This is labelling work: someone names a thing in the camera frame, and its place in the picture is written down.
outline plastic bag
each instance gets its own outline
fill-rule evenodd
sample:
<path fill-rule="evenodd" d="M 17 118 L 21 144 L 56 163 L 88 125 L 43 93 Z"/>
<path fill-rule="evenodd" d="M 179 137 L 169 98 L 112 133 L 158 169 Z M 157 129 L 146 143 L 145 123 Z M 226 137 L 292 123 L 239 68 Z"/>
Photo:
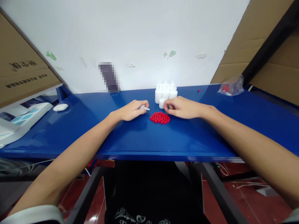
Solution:
<path fill-rule="evenodd" d="M 229 80 L 223 82 L 218 90 L 218 93 L 227 95 L 227 96 L 236 96 L 244 92 L 243 89 L 243 75 L 234 76 Z"/>

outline white mouse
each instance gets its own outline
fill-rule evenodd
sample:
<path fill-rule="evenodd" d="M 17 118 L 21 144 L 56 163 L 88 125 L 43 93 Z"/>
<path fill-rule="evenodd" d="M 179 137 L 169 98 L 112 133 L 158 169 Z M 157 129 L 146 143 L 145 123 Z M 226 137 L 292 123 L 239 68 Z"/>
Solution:
<path fill-rule="evenodd" d="M 67 109 L 69 106 L 67 104 L 58 104 L 56 105 L 53 110 L 54 111 L 63 111 L 65 109 Z"/>

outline blue table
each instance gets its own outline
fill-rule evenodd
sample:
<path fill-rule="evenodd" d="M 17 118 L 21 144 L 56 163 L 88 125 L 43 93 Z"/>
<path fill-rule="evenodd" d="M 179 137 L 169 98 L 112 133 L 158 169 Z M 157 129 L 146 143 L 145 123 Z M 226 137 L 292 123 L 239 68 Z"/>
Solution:
<path fill-rule="evenodd" d="M 251 92 L 229 97 L 217 93 L 218 89 L 219 85 L 178 87 L 178 94 L 215 106 L 299 156 L 298 117 Z M 151 122 L 151 114 L 164 112 L 154 102 L 154 92 L 146 89 L 71 95 L 62 102 L 69 105 L 67 110 L 50 110 L 24 137 L 0 149 L 0 157 L 56 158 L 111 111 L 136 99 L 148 100 L 150 111 L 133 121 L 120 122 L 104 141 L 96 159 L 240 161 L 225 140 L 202 119 L 170 116 L 167 125 Z"/>

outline cardboard box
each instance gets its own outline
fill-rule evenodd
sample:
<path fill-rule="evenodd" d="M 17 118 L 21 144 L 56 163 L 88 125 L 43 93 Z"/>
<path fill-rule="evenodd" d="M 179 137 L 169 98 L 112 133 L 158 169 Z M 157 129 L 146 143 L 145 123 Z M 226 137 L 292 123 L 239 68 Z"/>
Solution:
<path fill-rule="evenodd" d="M 0 30 L 0 108 L 61 83 L 1 12 Z"/>
<path fill-rule="evenodd" d="M 241 75 L 293 0 L 251 0 L 211 83 Z"/>
<path fill-rule="evenodd" d="M 299 106 L 299 30 L 283 42 L 250 84 Z"/>

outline red floor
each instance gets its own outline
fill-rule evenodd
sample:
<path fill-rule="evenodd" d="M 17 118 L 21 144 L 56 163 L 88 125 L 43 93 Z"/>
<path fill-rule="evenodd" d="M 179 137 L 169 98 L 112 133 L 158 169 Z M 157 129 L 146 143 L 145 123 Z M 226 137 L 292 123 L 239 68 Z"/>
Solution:
<path fill-rule="evenodd" d="M 100 164 L 97 164 L 100 166 L 114 166 L 113 161 L 102 161 Z M 250 171 L 250 168 L 245 164 L 221 163 L 221 165 L 229 175 Z M 64 214 L 64 220 L 68 218 L 70 211 L 74 208 L 88 179 L 89 177 L 86 175 L 84 180 L 74 180 L 62 195 L 58 208 Z M 239 183 L 224 183 L 224 186 L 250 224 L 281 223 L 291 213 L 291 208 L 280 196 L 265 197 L 256 191 L 256 189 L 262 188 L 263 186 L 244 186 L 245 184 L 243 182 L 266 183 L 260 178 L 239 181 Z M 227 223 L 205 179 L 203 180 L 203 197 L 205 215 L 209 221 L 212 224 Z M 101 180 L 86 217 L 85 224 L 104 224 L 105 211 L 104 186 Z"/>

